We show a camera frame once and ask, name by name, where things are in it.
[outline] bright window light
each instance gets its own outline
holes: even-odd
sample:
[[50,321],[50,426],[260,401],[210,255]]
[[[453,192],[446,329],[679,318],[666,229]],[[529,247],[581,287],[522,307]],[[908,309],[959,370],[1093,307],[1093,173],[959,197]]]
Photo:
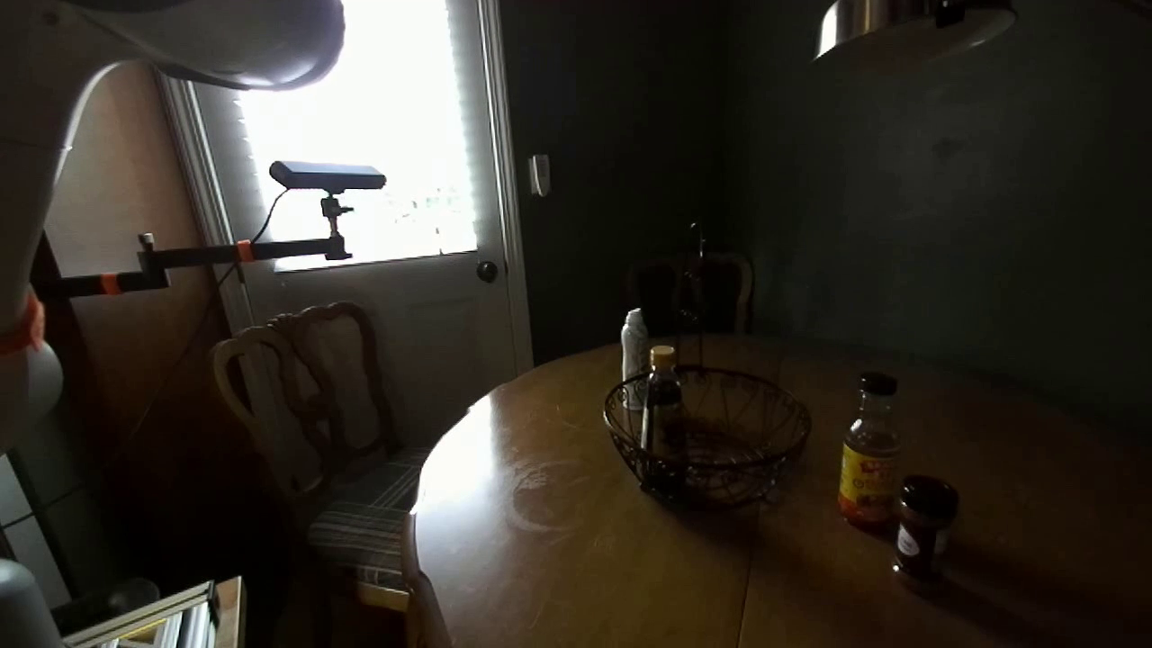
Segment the bright window light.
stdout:
[[[246,90],[239,120],[260,204],[281,185],[271,163],[355,163],[389,177],[381,192],[344,192],[337,219],[350,262],[473,252],[480,244],[475,173],[468,149],[456,51],[441,0],[344,0],[344,51],[303,90]],[[321,192],[289,192],[264,241],[325,239]],[[231,217],[239,239],[260,229],[264,213]],[[321,255],[276,259],[276,269],[331,265]]]

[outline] wooden chair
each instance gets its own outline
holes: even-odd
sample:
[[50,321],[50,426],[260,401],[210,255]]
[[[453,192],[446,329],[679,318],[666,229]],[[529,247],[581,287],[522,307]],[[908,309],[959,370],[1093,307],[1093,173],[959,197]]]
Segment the wooden chair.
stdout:
[[393,429],[366,312],[329,304],[246,329],[211,346],[211,379],[308,546],[354,577],[362,605],[408,613],[408,507],[425,445]]
[[624,298],[644,309],[653,340],[746,330],[752,318],[752,262],[727,252],[637,259],[627,265]]

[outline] wire basket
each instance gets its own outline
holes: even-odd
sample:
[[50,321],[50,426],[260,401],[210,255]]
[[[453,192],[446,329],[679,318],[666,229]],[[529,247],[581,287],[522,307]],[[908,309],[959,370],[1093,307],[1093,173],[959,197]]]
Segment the wire basket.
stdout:
[[606,426],[639,486],[687,507],[770,503],[783,469],[803,454],[811,414],[780,384],[725,370],[679,369],[685,432],[678,454],[639,450],[644,379],[613,384]]

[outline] lamp shade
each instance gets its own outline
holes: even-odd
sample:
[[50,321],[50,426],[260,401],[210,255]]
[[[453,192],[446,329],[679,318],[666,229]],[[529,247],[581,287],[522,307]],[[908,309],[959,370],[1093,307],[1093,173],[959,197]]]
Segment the lamp shade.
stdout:
[[341,0],[69,0],[159,69],[221,87],[303,87],[344,35]]
[[816,57],[857,57],[879,69],[959,53],[1016,21],[1009,0],[833,0]]

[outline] chair cushion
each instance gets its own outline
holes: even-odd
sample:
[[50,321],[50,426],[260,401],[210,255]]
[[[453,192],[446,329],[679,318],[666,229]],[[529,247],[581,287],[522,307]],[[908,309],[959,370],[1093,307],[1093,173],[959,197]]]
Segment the chair cushion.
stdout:
[[361,585],[404,587],[408,513],[331,501],[308,522],[308,544],[336,564],[354,569]]
[[421,454],[377,454],[331,483],[308,522],[308,544],[361,585],[404,587],[408,507]]

